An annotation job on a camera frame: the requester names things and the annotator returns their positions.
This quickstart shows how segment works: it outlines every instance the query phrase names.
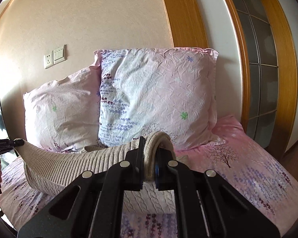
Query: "pillow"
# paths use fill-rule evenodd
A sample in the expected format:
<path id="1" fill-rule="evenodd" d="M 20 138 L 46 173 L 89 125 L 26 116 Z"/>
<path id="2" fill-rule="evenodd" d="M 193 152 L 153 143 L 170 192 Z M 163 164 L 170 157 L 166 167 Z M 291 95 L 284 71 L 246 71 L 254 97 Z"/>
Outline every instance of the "pillow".
<path id="1" fill-rule="evenodd" d="M 190 167 L 214 169 L 279 229 L 283 236 L 298 218 L 298 182 L 229 115 L 219 119 L 214 133 L 226 143 L 175 151 L 188 155 Z"/>
<path id="2" fill-rule="evenodd" d="M 117 146 L 164 131 L 175 149 L 221 139 L 216 123 L 218 52 L 201 48 L 97 50 L 102 68 L 99 139 Z"/>
<path id="3" fill-rule="evenodd" d="M 95 145 L 99 130 L 100 68 L 84 68 L 23 95 L 27 140 L 48 151 Z"/>

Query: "wall switch panel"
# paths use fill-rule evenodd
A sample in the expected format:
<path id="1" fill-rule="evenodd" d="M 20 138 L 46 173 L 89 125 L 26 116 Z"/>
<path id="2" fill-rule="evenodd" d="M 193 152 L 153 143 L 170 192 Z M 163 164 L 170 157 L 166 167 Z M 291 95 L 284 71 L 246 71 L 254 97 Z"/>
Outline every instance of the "wall switch panel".
<path id="1" fill-rule="evenodd" d="M 53 50 L 54 64 L 65 61 L 65 45 Z"/>
<path id="2" fill-rule="evenodd" d="M 46 54 L 43 58 L 44 62 L 44 69 L 50 68 L 51 66 L 54 65 L 54 59 L 53 59 L 53 51 Z"/>

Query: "beige knit fabric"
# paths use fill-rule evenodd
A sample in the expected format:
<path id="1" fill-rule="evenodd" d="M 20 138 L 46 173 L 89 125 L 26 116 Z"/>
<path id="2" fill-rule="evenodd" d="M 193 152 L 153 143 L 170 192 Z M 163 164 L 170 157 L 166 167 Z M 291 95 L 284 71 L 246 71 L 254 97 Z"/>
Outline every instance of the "beige knit fabric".
<path id="1" fill-rule="evenodd" d="M 167 214 L 175 212 L 174 194 L 155 189 L 154 156 L 159 147 L 172 151 L 170 137 L 164 132 L 152 132 L 145 137 L 144 187 L 140 192 L 126 191 L 125 211 L 138 213 Z M 83 171 L 99 173 L 124 160 L 129 150 L 138 148 L 139 140 L 112 148 L 85 147 L 80 154 L 59 154 L 47 152 L 25 142 L 16 150 L 24 160 L 26 179 L 32 188 L 50 195 L 57 195 Z"/>

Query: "light switch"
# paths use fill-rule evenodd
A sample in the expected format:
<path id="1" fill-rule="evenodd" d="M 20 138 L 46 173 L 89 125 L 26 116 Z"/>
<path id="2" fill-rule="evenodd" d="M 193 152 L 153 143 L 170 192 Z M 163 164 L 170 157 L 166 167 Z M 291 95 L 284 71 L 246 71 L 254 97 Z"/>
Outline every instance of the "light switch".
<path id="1" fill-rule="evenodd" d="M 65 45 L 53 50 L 54 64 L 65 61 Z"/>

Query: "pink bedsheet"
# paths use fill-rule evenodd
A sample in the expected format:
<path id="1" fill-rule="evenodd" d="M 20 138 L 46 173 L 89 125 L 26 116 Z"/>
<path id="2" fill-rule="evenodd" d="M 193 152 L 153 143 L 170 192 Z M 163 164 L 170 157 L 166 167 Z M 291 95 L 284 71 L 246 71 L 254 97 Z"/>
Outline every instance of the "pink bedsheet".
<path id="1" fill-rule="evenodd" d="M 192 170 L 214 169 L 284 235 L 298 218 L 298 182 L 244 133 L 234 116 L 219 119 L 212 131 L 226 143 L 177 151 L 176 155 L 188 155 Z"/>
<path id="2" fill-rule="evenodd" d="M 285 234 L 298 218 L 298 182 L 244 134 L 233 116 L 219 119 L 213 132 L 226 144 L 176 151 L 177 156 L 188 155 L 195 171 L 216 170 Z M 16 229 L 53 198 L 29 187 L 21 158 L 2 178 L 0 207 Z M 123 214 L 122 232 L 124 237 L 176 237 L 175 215 Z"/>

